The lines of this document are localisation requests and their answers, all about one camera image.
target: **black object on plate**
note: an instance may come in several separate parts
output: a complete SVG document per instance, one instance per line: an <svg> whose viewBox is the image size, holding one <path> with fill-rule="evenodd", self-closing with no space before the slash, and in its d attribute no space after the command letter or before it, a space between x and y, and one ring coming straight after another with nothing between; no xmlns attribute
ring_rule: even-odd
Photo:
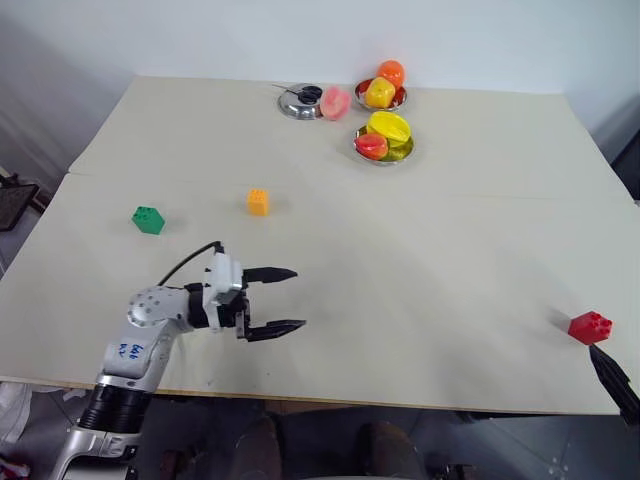
<svg viewBox="0 0 640 480"><path fill-rule="evenodd" d="M7 232L16 226L37 192L38 186L33 184L0 188L0 232Z"/></svg>
<svg viewBox="0 0 640 480"><path fill-rule="evenodd" d="M287 92L291 92L294 95L298 96L298 101L304 105L313 105L322 96L322 89L320 87L316 87L315 85L307 85L306 87L302 87L300 91L296 92L295 90L290 90L287 87L283 87L282 85L274 85L274 87L283 88Z"/></svg>

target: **yellow lego brick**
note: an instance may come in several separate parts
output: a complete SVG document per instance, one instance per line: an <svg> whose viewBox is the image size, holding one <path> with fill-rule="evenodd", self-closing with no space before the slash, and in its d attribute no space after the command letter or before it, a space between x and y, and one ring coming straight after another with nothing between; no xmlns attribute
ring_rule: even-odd
<svg viewBox="0 0 640 480"><path fill-rule="evenodd" d="M247 208L251 215L269 215L269 192L259 188L249 190Z"/></svg>

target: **robotic arm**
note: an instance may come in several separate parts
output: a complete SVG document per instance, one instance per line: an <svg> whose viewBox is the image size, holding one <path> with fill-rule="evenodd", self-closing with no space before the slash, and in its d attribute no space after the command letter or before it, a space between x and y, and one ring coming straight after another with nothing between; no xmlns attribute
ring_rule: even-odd
<svg viewBox="0 0 640 480"><path fill-rule="evenodd" d="M51 480L85 480L96 471L100 478L137 478L135 469L122 462L137 452L146 409L178 335L196 328L235 328L238 338L253 342L280 337L305 324L277 320L252 328L249 283L279 282L297 274L274 267L243 270L220 242L212 246L214 255L202 283L174 288L161 281L131 298L128 323L107 348L89 406L69 430Z"/></svg>

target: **red toy fruit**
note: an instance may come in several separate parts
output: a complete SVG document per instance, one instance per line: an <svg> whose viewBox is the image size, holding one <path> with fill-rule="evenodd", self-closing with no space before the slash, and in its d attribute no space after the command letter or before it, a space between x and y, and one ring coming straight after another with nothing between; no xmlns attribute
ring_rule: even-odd
<svg viewBox="0 0 640 480"><path fill-rule="evenodd" d="M404 83L404 67L400 62L387 60L386 62L382 62L378 67L376 77L386 78L398 89Z"/></svg>
<svg viewBox="0 0 640 480"><path fill-rule="evenodd" d="M387 139L378 133L365 133L355 140L356 150L371 160L380 160L389 153Z"/></svg>
<svg viewBox="0 0 640 480"><path fill-rule="evenodd" d="M571 320L569 335L585 345L609 338L613 322L596 312L588 312Z"/></svg>

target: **black cable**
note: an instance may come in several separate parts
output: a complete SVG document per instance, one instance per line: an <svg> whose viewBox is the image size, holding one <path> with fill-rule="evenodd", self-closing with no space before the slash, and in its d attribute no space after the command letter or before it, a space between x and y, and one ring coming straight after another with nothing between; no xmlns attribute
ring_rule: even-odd
<svg viewBox="0 0 640 480"><path fill-rule="evenodd" d="M198 250L193 252L191 255L189 255L187 258L182 260L175 267L173 267L169 271L169 273L167 273L164 277L162 277L162 280L160 280L158 282L158 286L164 285L167 282L167 280L169 280L174 273L176 273L178 270L180 270L184 266L185 263L187 263L188 261L190 261L193 258L197 257L202 252L206 252L207 250L209 250L210 248L213 248L213 247L215 247L216 252L224 253L224 247L222 246L222 243L220 241L216 240L215 242L207 243L204 247L199 248Z"/></svg>

